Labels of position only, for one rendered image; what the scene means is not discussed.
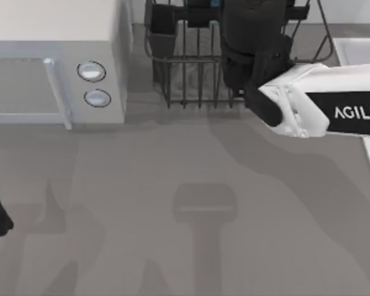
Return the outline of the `large round microwave knob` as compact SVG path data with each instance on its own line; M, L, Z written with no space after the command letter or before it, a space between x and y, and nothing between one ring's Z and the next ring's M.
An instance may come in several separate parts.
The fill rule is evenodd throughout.
M92 60L78 64L76 71L81 79L91 83L102 81L107 74L102 64Z

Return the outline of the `small round microwave knob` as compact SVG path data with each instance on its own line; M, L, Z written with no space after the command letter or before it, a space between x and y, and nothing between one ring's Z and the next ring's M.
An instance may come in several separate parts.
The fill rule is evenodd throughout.
M110 94L103 89L86 91L83 95L83 99L88 105L94 108L107 107L112 101Z

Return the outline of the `pale microwave oven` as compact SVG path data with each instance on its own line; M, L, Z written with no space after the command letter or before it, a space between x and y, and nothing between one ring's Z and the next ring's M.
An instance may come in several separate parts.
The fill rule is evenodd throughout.
M58 62L73 128L125 122L133 49L130 0L0 0L0 58ZM102 81L79 77L78 64L96 61ZM104 108L88 105L86 91L103 89L112 98Z

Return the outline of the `grey microwave door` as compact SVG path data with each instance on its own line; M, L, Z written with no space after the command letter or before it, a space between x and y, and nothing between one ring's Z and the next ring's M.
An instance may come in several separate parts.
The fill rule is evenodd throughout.
M63 124L43 59L0 58L0 124Z

